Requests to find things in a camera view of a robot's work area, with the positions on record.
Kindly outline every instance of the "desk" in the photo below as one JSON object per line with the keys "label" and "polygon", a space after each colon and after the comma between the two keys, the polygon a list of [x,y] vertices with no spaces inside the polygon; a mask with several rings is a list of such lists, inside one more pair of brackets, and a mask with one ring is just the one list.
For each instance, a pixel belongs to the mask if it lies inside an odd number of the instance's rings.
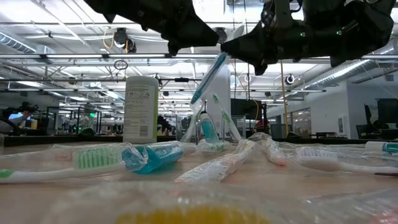
{"label": "desk", "polygon": [[[94,144],[98,142],[74,142],[69,145]],[[6,147],[5,153],[31,152],[44,150],[50,145]],[[229,151],[187,155],[168,170],[150,175],[120,172],[107,177],[108,180],[163,180],[173,181],[180,174]],[[75,183],[57,182],[26,185],[0,185],[0,217],[2,223],[38,223],[41,216],[57,197],[73,189],[104,182],[102,179],[82,180]],[[285,195],[294,198],[317,197],[369,192],[396,187],[398,180],[391,177],[339,174],[291,173],[266,161],[258,152],[246,161],[235,173],[229,175],[222,184],[250,185],[264,195]]]}

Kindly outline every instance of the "computer monitor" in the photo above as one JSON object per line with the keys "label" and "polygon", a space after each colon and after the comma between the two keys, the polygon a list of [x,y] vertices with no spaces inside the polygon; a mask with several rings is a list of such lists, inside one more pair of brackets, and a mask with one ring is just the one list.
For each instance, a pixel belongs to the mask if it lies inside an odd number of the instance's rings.
{"label": "computer monitor", "polygon": [[231,99],[231,115],[232,116],[246,116],[246,119],[261,120],[262,119],[262,104],[261,101],[244,99]]}
{"label": "computer monitor", "polygon": [[8,117],[8,119],[15,119],[15,118],[20,118],[22,116],[22,113],[16,113],[16,114],[11,114],[10,117]]}
{"label": "computer monitor", "polygon": [[383,123],[398,123],[398,100],[380,99],[377,101],[379,121]]}

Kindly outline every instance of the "table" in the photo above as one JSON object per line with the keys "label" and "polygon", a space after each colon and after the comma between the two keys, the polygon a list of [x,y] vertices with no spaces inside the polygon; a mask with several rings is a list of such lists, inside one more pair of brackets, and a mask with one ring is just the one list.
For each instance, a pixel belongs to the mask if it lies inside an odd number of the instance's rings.
{"label": "table", "polygon": [[[95,144],[95,142],[74,142],[68,145]],[[6,147],[5,154],[44,150],[50,145]],[[187,155],[167,170],[149,175],[121,172],[109,179],[125,180],[164,180],[173,181],[180,174],[230,151]],[[319,174],[291,172],[266,161],[257,152],[235,173],[229,175],[222,184],[250,185],[265,195],[285,195],[295,198],[319,197],[370,192],[373,190],[396,187],[397,179],[381,176]],[[70,190],[81,189],[88,185],[104,182],[103,179],[91,179],[81,182],[57,182],[25,185],[0,185],[0,217],[2,223],[38,223],[42,215],[59,195]]]}

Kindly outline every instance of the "white toothbrush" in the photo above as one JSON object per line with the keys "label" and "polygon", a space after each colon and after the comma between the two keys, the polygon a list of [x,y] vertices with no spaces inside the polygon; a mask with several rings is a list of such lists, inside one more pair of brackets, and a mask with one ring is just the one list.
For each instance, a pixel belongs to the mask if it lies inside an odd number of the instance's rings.
{"label": "white toothbrush", "polygon": [[0,169],[0,184],[25,184],[60,180],[74,177],[86,177],[105,174],[125,169],[121,154],[129,149],[114,150],[109,148],[90,149],[73,153],[73,168],[29,172]]}
{"label": "white toothbrush", "polygon": [[294,160],[301,166],[328,172],[345,171],[359,174],[398,176],[398,167],[359,166],[340,162],[337,155],[321,149],[301,147],[296,150]]}

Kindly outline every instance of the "green toothbrush bristles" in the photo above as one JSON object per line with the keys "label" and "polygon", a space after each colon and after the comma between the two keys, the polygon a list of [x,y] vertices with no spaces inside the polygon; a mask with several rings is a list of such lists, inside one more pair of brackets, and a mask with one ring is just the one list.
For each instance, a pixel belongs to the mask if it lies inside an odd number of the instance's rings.
{"label": "green toothbrush bristles", "polygon": [[121,163],[120,151],[116,149],[89,149],[73,155],[76,169],[92,169]]}

